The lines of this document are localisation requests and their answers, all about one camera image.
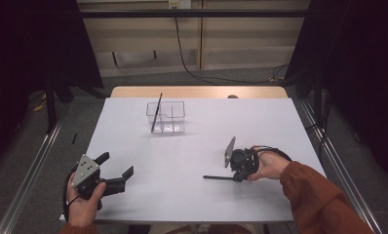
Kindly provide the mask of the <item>black metal stand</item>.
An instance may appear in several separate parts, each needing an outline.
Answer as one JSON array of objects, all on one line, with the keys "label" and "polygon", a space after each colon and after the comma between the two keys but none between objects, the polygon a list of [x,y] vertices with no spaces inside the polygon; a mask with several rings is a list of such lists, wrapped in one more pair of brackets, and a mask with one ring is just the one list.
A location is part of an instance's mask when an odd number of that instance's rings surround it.
[{"label": "black metal stand", "polygon": [[45,91],[46,91],[46,104],[47,104],[47,112],[48,112],[48,129],[47,133],[50,134],[54,127],[57,124],[57,111],[55,106],[55,93],[52,85],[52,78],[50,76],[47,77],[45,83]]}]

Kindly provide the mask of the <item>clear plastic organizer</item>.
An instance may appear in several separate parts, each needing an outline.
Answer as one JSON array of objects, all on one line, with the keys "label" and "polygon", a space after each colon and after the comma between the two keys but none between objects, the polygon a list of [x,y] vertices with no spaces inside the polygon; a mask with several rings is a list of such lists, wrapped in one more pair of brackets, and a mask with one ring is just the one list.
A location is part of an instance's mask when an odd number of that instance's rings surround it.
[{"label": "clear plastic organizer", "polygon": [[[146,117],[151,125],[157,102],[146,104]],[[185,103],[183,101],[161,101],[153,134],[183,133],[185,131]]]}]

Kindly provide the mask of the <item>person's left hand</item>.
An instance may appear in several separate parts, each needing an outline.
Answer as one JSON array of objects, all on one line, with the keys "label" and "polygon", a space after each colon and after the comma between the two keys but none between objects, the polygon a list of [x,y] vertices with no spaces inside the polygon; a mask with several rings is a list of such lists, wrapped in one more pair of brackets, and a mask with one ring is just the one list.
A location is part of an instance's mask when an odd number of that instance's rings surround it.
[{"label": "person's left hand", "polygon": [[94,190],[89,200],[82,199],[72,182],[75,174],[72,174],[66,185],[66,198],[69,204],[68,224],[75,227],[87,227],[94,223],[97,215],[98,202],[103,197],[106,183],[101,182]]}]

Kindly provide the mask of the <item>black curtain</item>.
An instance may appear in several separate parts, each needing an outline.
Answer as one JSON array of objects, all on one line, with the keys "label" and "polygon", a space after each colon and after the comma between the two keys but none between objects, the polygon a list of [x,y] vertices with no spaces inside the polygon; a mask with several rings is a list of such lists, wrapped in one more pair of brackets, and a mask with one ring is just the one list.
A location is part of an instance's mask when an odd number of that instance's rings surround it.
[{"label": "black curtain", "polygon": [[77,0],[0,0],[0,157],[27,110],[49,88],[70,101],[72,86],[102,81]]},{"label": "black curtain", "polygon": [[388,0],[310,0],[286,79],[321,83],[388,174]]}]

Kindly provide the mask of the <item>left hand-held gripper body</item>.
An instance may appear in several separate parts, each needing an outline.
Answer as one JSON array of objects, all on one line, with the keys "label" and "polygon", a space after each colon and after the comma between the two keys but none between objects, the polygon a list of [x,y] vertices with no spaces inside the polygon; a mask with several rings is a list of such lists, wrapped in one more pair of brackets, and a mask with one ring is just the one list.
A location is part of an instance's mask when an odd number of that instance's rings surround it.
[{"label": "left hand-held gripper body", "polygon": [[95,159],[83,155],[77,164],[71,186],[77,189],[82,199],[89,200],[95,188],[101,182],[106,183],[103,196],[110,196],[125,191],[126,180],[122,176],[112,179],[101,178],[100,165],[95,162]]}]

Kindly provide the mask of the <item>black horizontal bar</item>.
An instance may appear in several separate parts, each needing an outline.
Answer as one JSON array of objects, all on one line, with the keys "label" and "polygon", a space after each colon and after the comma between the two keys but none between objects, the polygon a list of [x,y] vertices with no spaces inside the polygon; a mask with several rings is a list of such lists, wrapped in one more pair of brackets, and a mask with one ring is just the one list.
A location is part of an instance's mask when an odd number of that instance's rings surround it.
[{"label": "black horizontal bar", "polygon": [[306,18],[305,10],[124,10],[81,11],[85,19],[115,18]]}]

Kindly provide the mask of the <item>white wall socket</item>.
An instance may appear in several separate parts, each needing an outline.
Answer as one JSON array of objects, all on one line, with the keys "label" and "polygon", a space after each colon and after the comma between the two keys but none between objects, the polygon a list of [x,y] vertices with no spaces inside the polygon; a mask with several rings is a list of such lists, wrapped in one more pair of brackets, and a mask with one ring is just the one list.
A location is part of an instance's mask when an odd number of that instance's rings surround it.
[{"label": "white wall socket", "polygon": [[168,0],[169,8],[173,10],[190,10],[191,0]]}]

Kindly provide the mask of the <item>white board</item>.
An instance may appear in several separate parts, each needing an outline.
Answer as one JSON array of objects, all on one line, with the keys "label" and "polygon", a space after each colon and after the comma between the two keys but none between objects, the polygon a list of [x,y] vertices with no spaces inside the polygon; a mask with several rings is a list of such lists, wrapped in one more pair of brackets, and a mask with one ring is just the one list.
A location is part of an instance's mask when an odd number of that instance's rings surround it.
[{"label": "white board", "polygon": [[185,131],[150,132],[145,98],[106,100],[87,154],[108,152],[104,178],[133,166],[123,193],[103,198],[102,222],[241,223],[290,221],[291,205],[279,181],[204,179],[232,176],[224,151],[276,147],[319,171],[322,166],[289,98],[187,98]]}]

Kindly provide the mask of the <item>aluminium floor rail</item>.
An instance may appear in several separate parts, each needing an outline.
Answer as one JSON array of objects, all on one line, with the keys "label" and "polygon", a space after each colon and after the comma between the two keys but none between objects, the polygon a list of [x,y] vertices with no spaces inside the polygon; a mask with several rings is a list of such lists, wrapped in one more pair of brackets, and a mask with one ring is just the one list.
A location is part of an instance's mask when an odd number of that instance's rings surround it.
[{"label": "aluminium floor rail", "polygon": [[62,122],[66,118],[70,105],[64,104],[61,108],[60,114],[57,117],[54,125],[45,134],[44,139],[32,164],[29,167],[22,183],[18,187],[18,191],[12,199],[7,210],[4,212],[0,220],[0,234],[12,234],[15,226],[19,220],[20,214],[30,196],[31,190],[41,172],[45,161],[50,154],[52,147],[58,137]]},{"label": "aluminium floor rail", "polygon": [[327,135],[327,131],[320,126],[320,122],[315,119],[315,111],[310,103],[306,100],[301,103],[301,107],[308,119],[310,126],[308,130],[316,134],[320,143],[320,149],[318,156],[322,158],[321,154],[324,153],[331,166],[333,167],[336,176],[338,177],[343,190],[346,192],[349,200],[351,201],[354,210],[358,216],[369,226],[374,234],[383,234],[377,220],[375,219],[369,205],[361,194],[360,190],[356,186],[352,177],[349,175],[346,167],[340,159],[334,145]]}]

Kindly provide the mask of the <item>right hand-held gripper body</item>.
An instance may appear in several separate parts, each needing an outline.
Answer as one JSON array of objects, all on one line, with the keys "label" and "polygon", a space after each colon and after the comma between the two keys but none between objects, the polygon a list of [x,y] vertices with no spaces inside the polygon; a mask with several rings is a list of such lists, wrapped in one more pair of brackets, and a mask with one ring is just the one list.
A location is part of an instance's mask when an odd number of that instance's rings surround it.
[{"label": "right hand-held gripper body", "polygon": [[257,152],[252,149],[235,149],[236,138],[233,136],[230,139],[224,151],[224,167],[230,167],[235,174],[237,172],[244,172],[248,177],[254,174],[259,167],[259,158]]}]

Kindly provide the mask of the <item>black pen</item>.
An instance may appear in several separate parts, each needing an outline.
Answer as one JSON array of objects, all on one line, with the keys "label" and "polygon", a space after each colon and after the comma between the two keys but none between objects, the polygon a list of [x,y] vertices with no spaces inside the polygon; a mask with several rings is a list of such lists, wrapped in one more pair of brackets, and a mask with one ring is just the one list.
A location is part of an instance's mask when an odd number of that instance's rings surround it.
[{"label": "black pen", "polygon": [[157,116],[158,116],[158,113],[159,113],[160,104],[161,104],[161,100],[162,100],[162,96],[163,96],[163,93],[160,94],[158,102],[157,102],[157,105],[156,105],[156,109],[155,109],[155,113],[154,113],[154,118],[153,118],[153,122],[152,122],[152,125],[151,125],[151,130],[150,130],[151,133],[154,133],[154,129],[155,129],[156,121],[157,121]]}]

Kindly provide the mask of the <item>person's right hand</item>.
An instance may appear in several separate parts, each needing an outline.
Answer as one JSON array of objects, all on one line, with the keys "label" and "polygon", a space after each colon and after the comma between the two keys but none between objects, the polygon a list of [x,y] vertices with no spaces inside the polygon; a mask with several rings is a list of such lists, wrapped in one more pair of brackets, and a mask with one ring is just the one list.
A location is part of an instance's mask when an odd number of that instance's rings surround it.
[{"label": "person's right hand", "polygon": [[290,161],[273,151],[261,151],[258,146],[252,148],[257,152],[259,167],[254,174],[248,176],[248,181],[255,181],[261,178],[279,179],[289,165]]}]

